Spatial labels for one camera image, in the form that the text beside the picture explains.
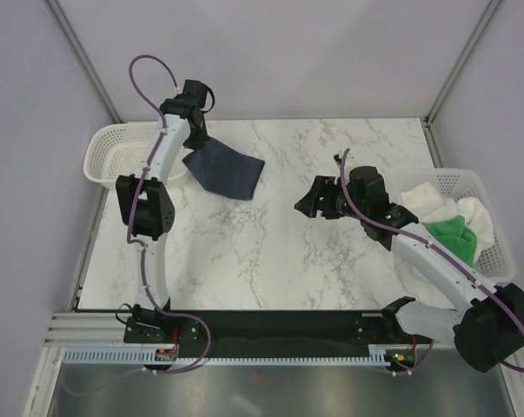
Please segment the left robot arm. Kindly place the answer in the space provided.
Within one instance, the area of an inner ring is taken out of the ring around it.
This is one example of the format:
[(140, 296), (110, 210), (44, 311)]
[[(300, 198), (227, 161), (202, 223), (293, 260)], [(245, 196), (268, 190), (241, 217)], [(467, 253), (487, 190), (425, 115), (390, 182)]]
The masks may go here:
[(166, 282), (165, 248), (176, 209), (165, 182), (181, 147), (199, 149), (208, 140), (204, 111), (212, 90), (187, 80), (182, 92), (165, 100), (158, 110), (159, 133), (149, 145), (145, 161), (130, 175), (116, 179), (116, 195), (128, 243), (138, 246), (141, 300), (126, 321), (126, 343), (197, 341), (205, 331), (196, 318), (171, 312)]

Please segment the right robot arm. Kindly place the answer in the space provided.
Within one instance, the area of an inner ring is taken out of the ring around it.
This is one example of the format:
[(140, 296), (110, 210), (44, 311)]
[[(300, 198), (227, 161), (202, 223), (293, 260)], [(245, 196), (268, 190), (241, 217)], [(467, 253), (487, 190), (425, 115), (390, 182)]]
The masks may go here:
[(421, 335), (455, 348), (479, 372), (497, 365), (524, 372), (524, 292), (494, 283), (448, 251), (413, 213), (389, 200), (376, 168), (318, 175), (294, 208), (308, 218), (355, 218), (370, 239), (410, 263), (451, 302), (447, 309), (398, 301), (381, 320), (385, 339)]

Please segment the dark blue towel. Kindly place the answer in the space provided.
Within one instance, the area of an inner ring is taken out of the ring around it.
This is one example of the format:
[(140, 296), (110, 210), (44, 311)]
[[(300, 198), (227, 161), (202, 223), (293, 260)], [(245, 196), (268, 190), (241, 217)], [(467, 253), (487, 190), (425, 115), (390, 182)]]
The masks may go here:
[(244, 155), (211, 138), (182, 159), (204, 190), (238, 201), (250, 201), (265, 161)]

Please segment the green towel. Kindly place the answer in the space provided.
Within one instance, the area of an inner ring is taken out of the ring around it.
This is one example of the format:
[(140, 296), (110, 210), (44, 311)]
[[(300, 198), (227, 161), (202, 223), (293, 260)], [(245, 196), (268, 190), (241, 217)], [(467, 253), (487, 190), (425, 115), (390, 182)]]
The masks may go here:
[(428, 222), (426, 230), (457, 258), (473, 267), (479, 257), (479, 241), (477, 235), (466, 225), (462, 215), (449, 220)]

